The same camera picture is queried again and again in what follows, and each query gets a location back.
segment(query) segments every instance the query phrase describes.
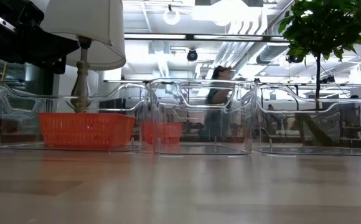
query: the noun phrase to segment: ceiling light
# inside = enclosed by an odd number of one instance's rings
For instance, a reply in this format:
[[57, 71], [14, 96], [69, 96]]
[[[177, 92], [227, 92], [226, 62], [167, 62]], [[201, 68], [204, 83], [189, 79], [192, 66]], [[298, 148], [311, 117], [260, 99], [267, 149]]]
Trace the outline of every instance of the ceiling light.
[[[168, 18], [168, 14], [169, 14], [170, 12], [174, 12], [174, 13], [175, 13], [175, 16], [174, 16], [172, 19]], [[166, 11], [164, 12], [164, 14], [162, 15], [162, 19], [164, 20], [164, 22], [165, 22], [166, 24], [175, 25], [175, 24], [177, 24], [177, 23], [180, 21], [180, 19], [181, 19], [181, 14], [179, 13], [179, 11], [176, 11], [176, 10], [173, 10], [173, 9], [171, 9], [171, 10], [166, 9]]]
[[226, 26], [231, 21], [255, 19], [253, 7], [248, 7], [242, 0], [221, 0], [211, 6], [195, 6], [192, 18], [196, 21], [214, 21], [218, 26]]
[[230, 42], [260, 42], [263, 40], [262, 36], [254, 36], [254, 35], [194, 35], [195, 40], [221, 40], [221, 41], [230, 41]]
[[181, 34], [124, 34], [126, 40], [185, 40]]

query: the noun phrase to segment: dark hair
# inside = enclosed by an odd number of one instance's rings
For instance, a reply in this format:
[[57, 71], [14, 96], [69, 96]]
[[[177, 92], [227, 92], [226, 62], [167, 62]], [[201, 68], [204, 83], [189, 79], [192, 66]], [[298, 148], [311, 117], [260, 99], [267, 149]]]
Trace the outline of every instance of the dark hair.
[[224, 72], [224, 71], [226, 71], [226, 70], [230, 70], [230, 68], [225, 68], [225, 67], [222, 67], [222, 66], [216, 67], [216, 68], [214, 69], [213, 73], [212, 73], [211, 79], [214, 79], [214, 80], [218, 79], [219, 73], [220, 73], [220, 72]]

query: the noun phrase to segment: orange plastic basket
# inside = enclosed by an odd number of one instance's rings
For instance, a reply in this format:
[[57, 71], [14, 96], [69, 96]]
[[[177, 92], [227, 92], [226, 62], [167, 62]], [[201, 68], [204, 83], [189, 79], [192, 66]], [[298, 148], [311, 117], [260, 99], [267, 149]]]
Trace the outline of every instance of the orange plastic basket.
[[159, 123], [152, 122], [143, 124], [144, 140], [153, 144], [153, 137], [160, 138], [163, 144], [179, 144], [182, 135], [182, 123]]
[[114, 147], [129, 143], [136, 118], [122, 114], [39, 113], [49, 146]]

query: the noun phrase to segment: white lamp shade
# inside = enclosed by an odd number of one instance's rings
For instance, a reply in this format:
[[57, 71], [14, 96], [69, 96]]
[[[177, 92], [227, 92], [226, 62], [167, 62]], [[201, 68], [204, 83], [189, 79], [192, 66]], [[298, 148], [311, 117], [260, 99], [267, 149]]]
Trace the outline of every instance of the white lamp shade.
[[[112, 70], [126, 62], [121, 0], [50, 0], [41, 26], [69, 39], [92, 39], [88, 49], [92, 70]], [[80, 49], [70, 53], [67, 64], [76, 66], [80, 57]]]

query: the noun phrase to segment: yellow object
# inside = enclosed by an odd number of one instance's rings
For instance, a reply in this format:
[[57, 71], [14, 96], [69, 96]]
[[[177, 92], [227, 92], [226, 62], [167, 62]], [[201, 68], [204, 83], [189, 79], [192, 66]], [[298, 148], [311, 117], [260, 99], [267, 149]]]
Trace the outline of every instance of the yellow object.
[[6, 64], [7, 64], [7, 62], [5, 62], [5, 65], [4, 65], [4, 71], [2, 72], [1, 82], [3, 82], [3, 81], [4, 81], [5, 71], [6, 71]]

